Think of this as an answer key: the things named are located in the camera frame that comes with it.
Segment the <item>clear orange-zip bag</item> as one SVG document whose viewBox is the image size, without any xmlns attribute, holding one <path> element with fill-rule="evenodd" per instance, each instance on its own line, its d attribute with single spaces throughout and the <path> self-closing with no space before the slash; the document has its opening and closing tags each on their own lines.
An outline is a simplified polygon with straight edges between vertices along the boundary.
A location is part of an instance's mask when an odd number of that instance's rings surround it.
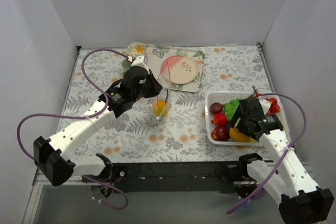
<svg viewBox="0 0 336 224">
<path fill-rule="evenodd" d="M 151 125 L 158 125 L 159 123 L 162 123 L 165 121 L 165 119 L 167 118 L 167 115 L 170 111 L 171 108 L 171 84 L 172 82 L 168 79 L 166 79 L 165 77 L 162 76 L 161 71 L 157 77 L 157 81 L 159 82 L 159 84 L 162 85 L 163 89 L 161 91 L 161 93 L 157 96 L 155 96 L 154 98 L 150 99 L 150 103 L 149 103 L 149 116 L 150 116 L 150 124 Z M 162 100 L 166 102 L 167 105 L 167 109 L 168 109 L 168 113 L 166 115 L 166 117 L 158 117 L 156 116 L 156 114 L 153 112 L 153 107 L 156 101 L 158 100 Z"/>
</svg>

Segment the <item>orange mango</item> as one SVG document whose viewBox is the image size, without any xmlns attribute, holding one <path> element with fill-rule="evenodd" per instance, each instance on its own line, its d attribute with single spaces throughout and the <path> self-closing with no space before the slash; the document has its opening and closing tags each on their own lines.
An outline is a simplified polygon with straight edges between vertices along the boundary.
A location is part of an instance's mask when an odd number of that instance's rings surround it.
<svg viewBox="0 0 336 224">
<path fill-rule="evenodd" d="M 163 118 L 166 117 L 168 113 L 166 102 L 162 100 L 156 101 L 153 107 L 153 112 L 158 117 L 163 117 Z"/>
</svg>

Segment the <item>red apple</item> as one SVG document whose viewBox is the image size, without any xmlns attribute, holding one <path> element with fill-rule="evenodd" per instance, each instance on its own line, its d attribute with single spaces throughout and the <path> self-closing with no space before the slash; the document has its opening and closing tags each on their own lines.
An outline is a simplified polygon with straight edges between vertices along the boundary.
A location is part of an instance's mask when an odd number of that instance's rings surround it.
<svg viewBox="0 0 336 224">
<path fill-rule="evenodd" d="M 213 129 L 212 139 L 219 142 L 227 142 L 230 139 L 229 128 L 226 126 L 217 126 Z"/>
</svg>

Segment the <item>brown passion fruit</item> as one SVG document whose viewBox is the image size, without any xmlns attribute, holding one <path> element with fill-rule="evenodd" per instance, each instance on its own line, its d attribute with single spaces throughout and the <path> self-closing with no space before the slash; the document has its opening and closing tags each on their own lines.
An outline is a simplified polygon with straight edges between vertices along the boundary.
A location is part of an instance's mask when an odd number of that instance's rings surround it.
<svg viewBox="0 0 336 224">
<path fill-rule="evenodd" d="M 217 113 L 221 113 L 223 110 L 223 105 L 219 102 L 215 102 L 213 104 L 210 105 L 209 107 L 209 111 L 211 114 L 217 114 Z"/>
</svg>

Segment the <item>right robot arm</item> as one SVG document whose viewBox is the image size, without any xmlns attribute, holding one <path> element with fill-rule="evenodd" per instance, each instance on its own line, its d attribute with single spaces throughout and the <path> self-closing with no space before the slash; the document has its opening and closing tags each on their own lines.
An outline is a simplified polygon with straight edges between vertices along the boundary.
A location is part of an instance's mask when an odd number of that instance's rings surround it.
<svg viewBox="0 0 336 224">
<path fill-rule="evenodd" d="M 239 158 L 238 176 L 246 181 L 254 179 L 259 185 L 228 209 L 228 214 L 265 190 L 277 203 L 285 223 L 317 223 L 327 219 L 334 196 L 306 171 L 275 114 L 264 113 L 257 97 L 243 99 L 229 126 L 261 143 L 275 165 L 269 168 L 256 153 Z"/>
</svg>

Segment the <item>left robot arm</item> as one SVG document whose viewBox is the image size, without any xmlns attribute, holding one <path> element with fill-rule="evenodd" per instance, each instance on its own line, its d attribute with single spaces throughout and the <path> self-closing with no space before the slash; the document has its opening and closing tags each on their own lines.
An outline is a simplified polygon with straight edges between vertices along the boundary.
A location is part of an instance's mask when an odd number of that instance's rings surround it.
<svg viewBox="0 0 336 224">
<path fill-rule="evenodd" d="M 112 175 L 112 163 L 103 154 L 75 155 L 76 149 L 106 124 L 114 121 L 141 98 L 152 98 L 162 90 L 151 70 L 131 67 L 124 78 L 114 82 L 86 111 L 82 120 L 62 131 L 34 141 L 34 163 L 53 186 L 72 176 L 88 175 L 106 182 Z"/>
</svg>

